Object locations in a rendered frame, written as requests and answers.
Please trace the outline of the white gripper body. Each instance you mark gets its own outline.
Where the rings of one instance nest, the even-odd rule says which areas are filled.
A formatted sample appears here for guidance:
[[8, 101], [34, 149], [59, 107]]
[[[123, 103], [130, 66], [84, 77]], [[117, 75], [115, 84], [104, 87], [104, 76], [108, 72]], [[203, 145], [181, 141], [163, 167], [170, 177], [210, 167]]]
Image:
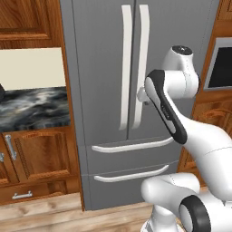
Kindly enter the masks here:
[[139, 102], [144, 103], [145, 105], [148, 105], [150, 102], [150, 98], [148, 97], [147, 93], [145, 92], [144, 87], [140, 87], [137, 93], [137, 98]]

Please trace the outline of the grey left fridge door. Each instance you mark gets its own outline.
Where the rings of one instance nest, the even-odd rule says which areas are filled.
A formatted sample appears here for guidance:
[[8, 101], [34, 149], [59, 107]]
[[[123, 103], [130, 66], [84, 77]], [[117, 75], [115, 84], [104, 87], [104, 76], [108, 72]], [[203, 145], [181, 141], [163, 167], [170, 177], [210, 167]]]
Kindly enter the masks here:
[[125, 140], [121, 123], [123, 5], [133, 0], [73, 0], [85, 141]]

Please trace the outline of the grey fridge door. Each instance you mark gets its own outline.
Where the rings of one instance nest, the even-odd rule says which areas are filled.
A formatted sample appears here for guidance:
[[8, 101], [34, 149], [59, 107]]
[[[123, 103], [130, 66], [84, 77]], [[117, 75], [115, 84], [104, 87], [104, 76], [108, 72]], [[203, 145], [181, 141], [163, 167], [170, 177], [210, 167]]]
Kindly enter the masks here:
[[85, 141], [125, 140], [121, 123], [123, 5], [133, 0], [73, 0]]
[[146, 77], [152, 70], [162, 67], [164, 58], [171, 46], [185, 45], [190, 48], [191, 45], [198, 45], [194, 36], [199, 39], [203, 34], [203, 26], [199, 23], [206, 24], [207, 18], [203, 11], [209, 9], [210, 2], [209, 0], [136, 0], [130, 78], [130, 124], [128, 128], [128, 137], [131, 140], [169, 136], [157, 110], [150, 103], [148, 105], [142, 104], [140, 126], [135, 130], [132, 128], [140, 56], [140, 5], [148, 5], [150, 13]]

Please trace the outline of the grey fridge drawer front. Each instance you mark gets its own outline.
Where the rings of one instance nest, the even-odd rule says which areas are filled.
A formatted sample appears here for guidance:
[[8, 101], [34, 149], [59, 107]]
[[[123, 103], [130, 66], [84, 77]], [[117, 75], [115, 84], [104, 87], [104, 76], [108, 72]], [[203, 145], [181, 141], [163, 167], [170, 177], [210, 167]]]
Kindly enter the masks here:
[[145, 168], [179, 160], [181, 146], [173, 141], [162, 147], [132, 150], [118, 153], [100, 153], [87, 147], [88, 170], [90, 174]]
[[[145, 172], [159, 171], [160, 175], [172, 174], [177, 171], [178, 161], [171, 163], [148, 166], [139, 169], [127, 169], [124, 171], [106, 172], [100, 174], [103, 178], [116, 178], [133, 174], [144, 174]], [[140, 193], [140, 185], [146, 177], [128, 179], [117, 182], [102, 182], [96, 180], [95, 175], [89, 176], [90, 204], [88, 210], [113, 208], [129, 204], [143, 202]]]

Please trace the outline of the grey right fridge door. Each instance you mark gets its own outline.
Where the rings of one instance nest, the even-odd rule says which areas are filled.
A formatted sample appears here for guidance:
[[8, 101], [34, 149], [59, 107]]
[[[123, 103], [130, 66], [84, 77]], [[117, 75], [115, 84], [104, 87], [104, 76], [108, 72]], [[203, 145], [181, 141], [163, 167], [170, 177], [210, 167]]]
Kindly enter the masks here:
[[203, 34], [203, 26], [199, 23], [206, 24], [207, 18], [203, 11], [209, 9], [210, 2], [209, 0], [136, 0], [130, 78], [130, 124], [128, 128], [128, 137], [131, 140], [169, 136], [157, 110], [150, 103], [148, 105], [142, 104], [140, 126], [135, 130], [132, 128], [140, 56], [140, 5], [148, 5], [150, 13], [146, 77], [152, 70], [162, 67], [164, 58], [171, 46], [185, 45], [190, 48], [191, 45], [198, 45], [194, 36], [199, 39]]

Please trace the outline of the grey fridge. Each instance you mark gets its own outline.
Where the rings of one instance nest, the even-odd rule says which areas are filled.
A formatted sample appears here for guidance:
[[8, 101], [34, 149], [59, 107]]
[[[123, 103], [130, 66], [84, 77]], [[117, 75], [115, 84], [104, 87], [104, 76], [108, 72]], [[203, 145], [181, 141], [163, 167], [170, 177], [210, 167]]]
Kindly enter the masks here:
[[[132, 48], [133, 48], [133, 31], [134, 31], [134, 16], [135, 16], [135, 4], [132, 8], [132, 44], [131, 44], [131, 59], [130, 59], [130, 77], [131, 77], [131, 64], [132, 64]], [[87, 147], [90, 146], [85, 141], [84, 125], [83, 125], [83, 113], [82, 113], [82, 94], [79, 77], [78, 55], [77, 55], [77, 43], [76, 43], [76, 30], [74, 24], [74, 11], [73, 0], [60, 0], [62, 19], [63, 19], [63, 36], [66, 49], [66, 58], [69, 72], [69, 85], [67, 88], [69, 94], [69, 100], [72, 105], [72, 122], [74, 124], [76, 143], [78, 148], [78, 160], [81, 172], [82, 181], [82, 195], [85, 208], [90, 204], [90, 183], [89, 176], [100, 174], [90, 174], [88, 170], [87, 160]], [[131, 98], [131, 78], [130, 78], [130, 98]], [[125, 140], [131, 140], [128, 137], [128, 128], [130, 124], [130, 98], [129, 98], [129, 117], [127, 124], [127, 137]]]

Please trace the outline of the wooden tall cupboard unit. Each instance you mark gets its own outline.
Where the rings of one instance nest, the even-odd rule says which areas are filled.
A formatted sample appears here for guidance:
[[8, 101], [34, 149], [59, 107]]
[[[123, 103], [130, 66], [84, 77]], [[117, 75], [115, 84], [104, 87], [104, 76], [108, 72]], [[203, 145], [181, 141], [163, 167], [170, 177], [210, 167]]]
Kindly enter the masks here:
[[201, 85], [194, 101], [191, 117], [200, 122], [216, 125], [232, 138], [232, 89], [204, 91], [204, 83], [217, 37], [232, 37], [232, 0], [209, 0], [210, 7], [203, 13], [207, 18], [203, 34], [191, 45], [195, 68]]

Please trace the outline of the silver built-in oven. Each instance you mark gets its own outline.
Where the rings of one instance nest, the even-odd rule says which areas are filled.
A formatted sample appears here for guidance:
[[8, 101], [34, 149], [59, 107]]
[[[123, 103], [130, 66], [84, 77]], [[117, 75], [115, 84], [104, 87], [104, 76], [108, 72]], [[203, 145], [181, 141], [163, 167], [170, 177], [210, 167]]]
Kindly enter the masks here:
[[217, 37], [203, 90], [230, 89], [232, 89], [232, 37]]

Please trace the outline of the wooden base cupboard door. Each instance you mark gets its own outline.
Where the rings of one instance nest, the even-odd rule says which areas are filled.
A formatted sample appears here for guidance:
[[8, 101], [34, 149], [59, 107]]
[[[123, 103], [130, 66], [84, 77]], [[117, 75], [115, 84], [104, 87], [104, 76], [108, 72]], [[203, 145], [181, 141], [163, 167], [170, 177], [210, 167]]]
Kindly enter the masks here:
[[11, 182], [11, 162], [5, 146], [3, 136], [0, 134], [0, 152], [4, 153], [4, 162], [0, 161], [0, 186], [9, 184]]
[[71, 127], [11, 133], [14, 168], [23, 183], [66, 178], [78, 173]]

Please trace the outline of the wooden drawer front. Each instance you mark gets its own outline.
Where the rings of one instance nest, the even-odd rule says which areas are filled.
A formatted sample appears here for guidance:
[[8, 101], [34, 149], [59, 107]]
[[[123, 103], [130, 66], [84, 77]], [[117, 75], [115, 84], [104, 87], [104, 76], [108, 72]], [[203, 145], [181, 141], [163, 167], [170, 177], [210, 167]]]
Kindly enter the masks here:
[[[14, 193], [24, 194], [29, 190], [33, 192], [30, 198], [12, 199]], [[22, 201], [34, 200], [39, 198], [50, 198], [80, 191], [79, 180], [77, 177], [68, 179], [37, 183], [32, 185], [15, 185], [0, 188], [0, 205], [18, 203]]]

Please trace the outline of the wooden wall cupboard door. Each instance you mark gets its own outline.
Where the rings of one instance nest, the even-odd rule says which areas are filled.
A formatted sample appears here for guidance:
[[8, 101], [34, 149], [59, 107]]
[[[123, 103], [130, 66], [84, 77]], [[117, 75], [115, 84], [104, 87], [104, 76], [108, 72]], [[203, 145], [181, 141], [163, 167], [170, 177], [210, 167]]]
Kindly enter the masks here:
[[59, 0], [0, 0], [0, 49], [63, 44]]

